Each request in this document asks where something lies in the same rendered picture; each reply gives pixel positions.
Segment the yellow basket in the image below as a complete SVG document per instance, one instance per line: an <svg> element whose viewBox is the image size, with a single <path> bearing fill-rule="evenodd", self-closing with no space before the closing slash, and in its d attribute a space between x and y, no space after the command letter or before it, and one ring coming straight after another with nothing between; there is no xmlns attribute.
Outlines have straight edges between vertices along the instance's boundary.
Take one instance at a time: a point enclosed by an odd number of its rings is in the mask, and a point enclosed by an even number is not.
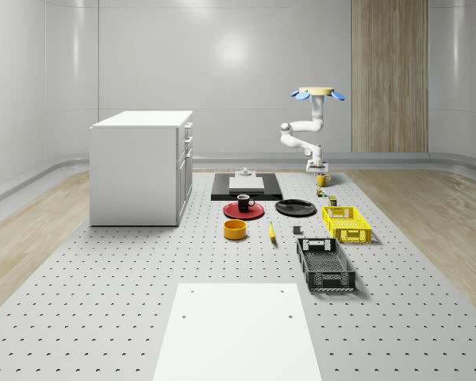
<svg viewBox="0 0 476 381"><path fill-rule="evenodd" d="M371 227L354 206L324 206L322 219L340 242L371 242Z"/></svg>

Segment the black stove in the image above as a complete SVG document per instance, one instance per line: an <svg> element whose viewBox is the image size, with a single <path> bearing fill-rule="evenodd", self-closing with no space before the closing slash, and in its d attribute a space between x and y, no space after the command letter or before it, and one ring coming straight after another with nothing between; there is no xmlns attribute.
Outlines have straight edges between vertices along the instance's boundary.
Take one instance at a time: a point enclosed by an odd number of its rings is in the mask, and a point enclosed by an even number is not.
<svg viewBox="0 0 476 381"><path fill-rule="evenodd" d="M229 190L229 179L234 177L234 173L216 173L214 176L211 191L212 201L236 201L239 194L247 194L256 201L280 201L283 200L282 191L278 184L275 173L253 171L251 177L263 179L264 190L255 191L243 189L241 191Z"/></svg>

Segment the white board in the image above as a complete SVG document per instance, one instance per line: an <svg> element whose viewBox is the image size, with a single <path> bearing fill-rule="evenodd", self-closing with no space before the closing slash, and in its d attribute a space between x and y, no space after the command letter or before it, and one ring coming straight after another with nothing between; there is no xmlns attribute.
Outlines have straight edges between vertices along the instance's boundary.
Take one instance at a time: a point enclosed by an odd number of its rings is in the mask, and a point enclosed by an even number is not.
<svg viewBox="0 0 476 381"><path fill-rule="evenodd" d="M181 283L153 381L321 381L294 283Z"/></svg>

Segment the yellow bowl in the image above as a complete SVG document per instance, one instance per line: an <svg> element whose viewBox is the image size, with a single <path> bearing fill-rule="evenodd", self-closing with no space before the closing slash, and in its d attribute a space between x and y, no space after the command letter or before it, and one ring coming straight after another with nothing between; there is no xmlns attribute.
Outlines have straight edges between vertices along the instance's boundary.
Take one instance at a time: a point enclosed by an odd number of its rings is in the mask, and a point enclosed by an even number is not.
<svg viewBox="0 0 476 381"><path fill-rule="evenodd" d="M230 219L224 223L224 236L229 240L238 241L247 235L247 224L240 219Z"/></svg>

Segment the drone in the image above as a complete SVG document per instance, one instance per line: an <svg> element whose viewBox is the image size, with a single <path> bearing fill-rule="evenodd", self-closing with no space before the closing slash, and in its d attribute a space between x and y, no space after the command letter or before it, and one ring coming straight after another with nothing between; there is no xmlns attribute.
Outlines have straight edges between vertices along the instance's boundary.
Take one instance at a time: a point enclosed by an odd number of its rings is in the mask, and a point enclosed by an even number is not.
<svg viewBox="0 0 476 381"><path fill-rule="evenodd" d="M335 91L333 87L300 87L298 90L292 92L290 96L295 97L299 101L311 98L312 96L331 96L340 101L345 100L345 96Z"/></svg>

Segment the white cabinet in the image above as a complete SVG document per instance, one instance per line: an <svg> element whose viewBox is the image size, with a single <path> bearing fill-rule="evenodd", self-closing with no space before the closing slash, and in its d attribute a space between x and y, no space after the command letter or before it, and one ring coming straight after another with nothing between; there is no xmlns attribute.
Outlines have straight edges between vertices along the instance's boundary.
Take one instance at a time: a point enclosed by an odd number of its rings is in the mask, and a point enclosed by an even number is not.
<svg viewBox="0 0 476 381"><path fill-rule="evenodd" d="M192 111L124 111L90 128L90 224L179 225L192 189Z"/></svg>

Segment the black plate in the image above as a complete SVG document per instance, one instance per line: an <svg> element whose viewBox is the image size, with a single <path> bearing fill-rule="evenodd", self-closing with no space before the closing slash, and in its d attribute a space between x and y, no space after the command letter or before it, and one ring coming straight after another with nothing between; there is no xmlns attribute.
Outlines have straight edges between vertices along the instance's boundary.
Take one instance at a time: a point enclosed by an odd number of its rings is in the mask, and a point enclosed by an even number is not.
<svg viewBox="0 0 476 381"><path fill-rule="evenodd" d="M275 204L275 209L289 217L310 217L317 212L311 202L300 199L284 199Z"/></svg>

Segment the red plate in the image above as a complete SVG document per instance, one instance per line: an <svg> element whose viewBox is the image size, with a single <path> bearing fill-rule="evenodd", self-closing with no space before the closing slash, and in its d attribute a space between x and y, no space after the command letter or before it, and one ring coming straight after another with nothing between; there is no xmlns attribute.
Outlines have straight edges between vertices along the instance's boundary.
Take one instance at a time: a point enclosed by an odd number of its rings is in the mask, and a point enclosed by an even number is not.
<svg viewBox="0 0 476 381"><path fill-rule="evenodd" d="M231 219L253 220L264 215L264 208L255 203L253 206L249 206L246 211L242 211L238 207L238 202L232 202L223 207L223 213Z"/></svg>

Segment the dark grey basket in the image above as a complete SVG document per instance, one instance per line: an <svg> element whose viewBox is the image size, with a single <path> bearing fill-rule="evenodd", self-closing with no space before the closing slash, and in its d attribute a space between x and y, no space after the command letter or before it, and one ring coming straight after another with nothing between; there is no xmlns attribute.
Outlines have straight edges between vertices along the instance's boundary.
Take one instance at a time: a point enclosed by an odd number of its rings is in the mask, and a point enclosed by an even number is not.
<svg viewBox="0 0 476 381"><path fill-rule="evenodd" d="M355 289L355 269L336 238L298 238L297 254L309 289Z"/></svg>

